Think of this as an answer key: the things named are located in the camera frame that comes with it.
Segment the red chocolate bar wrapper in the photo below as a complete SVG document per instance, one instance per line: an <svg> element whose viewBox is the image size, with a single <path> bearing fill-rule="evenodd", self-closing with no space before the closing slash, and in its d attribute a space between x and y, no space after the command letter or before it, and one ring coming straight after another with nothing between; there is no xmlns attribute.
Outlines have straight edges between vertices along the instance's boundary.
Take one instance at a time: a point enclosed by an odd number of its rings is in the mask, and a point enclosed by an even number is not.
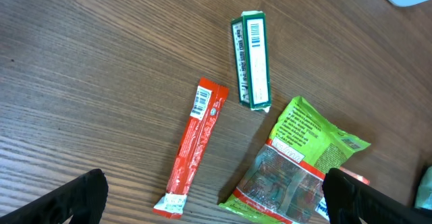
<svg viewBox="0 0 432 224"><path fill-rule="evenodd" d="M165 195L154 205L154 213L169 219L183 215L194 176L228 94L229 88L200 79Z"/></svg>

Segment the small orange white box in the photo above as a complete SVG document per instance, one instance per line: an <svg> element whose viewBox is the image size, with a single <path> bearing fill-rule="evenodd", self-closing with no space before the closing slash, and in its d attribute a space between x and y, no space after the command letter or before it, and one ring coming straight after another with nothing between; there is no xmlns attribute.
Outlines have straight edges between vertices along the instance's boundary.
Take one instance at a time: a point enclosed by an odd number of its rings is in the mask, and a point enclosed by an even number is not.
<svg viewBox="0 0 432 224"><path fill-rule="evenodd" d="M348 175L352 176L353 178L357 179L358 181L361 181L362 183L364 183L366 185L370 184L370 181L367 178L365 178L365 177L363 177L357 173L354 173L354 172L352 172L346 168L340 167L339 170L343 171L344 173L347 173Z"/></svg>

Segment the mint green wipes packet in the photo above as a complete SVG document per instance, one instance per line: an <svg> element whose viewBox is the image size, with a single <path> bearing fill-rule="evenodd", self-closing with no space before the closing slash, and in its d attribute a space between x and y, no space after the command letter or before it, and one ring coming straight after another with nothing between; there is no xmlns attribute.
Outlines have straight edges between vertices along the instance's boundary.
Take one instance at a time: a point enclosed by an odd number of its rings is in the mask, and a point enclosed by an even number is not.
<svg viewBox="0 0 432 224"><path fill-rule="evenodd" d="M416 192L415 208L431 210L431 167L426 167Z"/></svg>

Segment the green gummy candy bag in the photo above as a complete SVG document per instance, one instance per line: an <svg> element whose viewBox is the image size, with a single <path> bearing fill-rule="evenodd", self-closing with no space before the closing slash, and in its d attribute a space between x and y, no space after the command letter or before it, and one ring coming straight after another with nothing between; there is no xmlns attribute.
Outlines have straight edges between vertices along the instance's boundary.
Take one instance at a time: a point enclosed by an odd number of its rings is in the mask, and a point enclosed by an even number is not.
<svg viewBox="0 0 432 224"><path fill-rule="evenodd" d="M297 96L279 116L233 193L219 206L255 223L308 223L314 213L327 219L325 174L369 145Z"/></svg>

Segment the green white small packet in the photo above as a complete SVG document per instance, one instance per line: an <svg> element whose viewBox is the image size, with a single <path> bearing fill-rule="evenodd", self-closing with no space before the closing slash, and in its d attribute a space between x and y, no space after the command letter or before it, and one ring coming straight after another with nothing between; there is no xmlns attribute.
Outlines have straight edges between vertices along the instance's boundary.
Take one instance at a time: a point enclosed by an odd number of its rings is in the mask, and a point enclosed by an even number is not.
<svg viewBox="0 0 432 224"><path fill-rule="evenodd" d="M269 112L272 104L266 15L244 11L231 21L239 102L252 111Z"/></svg>

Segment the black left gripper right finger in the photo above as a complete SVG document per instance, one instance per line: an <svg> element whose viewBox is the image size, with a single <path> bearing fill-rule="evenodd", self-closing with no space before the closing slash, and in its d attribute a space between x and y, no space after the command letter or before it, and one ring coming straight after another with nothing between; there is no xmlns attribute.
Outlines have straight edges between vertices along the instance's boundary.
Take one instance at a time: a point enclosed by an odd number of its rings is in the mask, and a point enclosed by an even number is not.
<svg viewBox="0 0 432 224"><path fill-rule="evenodd" d="M322 185L331 224L430 224L431 211L410 208L332 168Z"/></svg>

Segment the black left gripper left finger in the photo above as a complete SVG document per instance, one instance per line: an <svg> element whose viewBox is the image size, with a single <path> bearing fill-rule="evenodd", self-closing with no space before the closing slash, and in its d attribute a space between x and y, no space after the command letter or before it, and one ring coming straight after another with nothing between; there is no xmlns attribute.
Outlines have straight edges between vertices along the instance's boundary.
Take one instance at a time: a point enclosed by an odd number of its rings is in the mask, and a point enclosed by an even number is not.
<svg viewBox="0 0 432 224"><path fill-rule="evenodd" d="M1 224L98 224L106 206L108 183L93 169L29 204L1 217Z"/></svg>

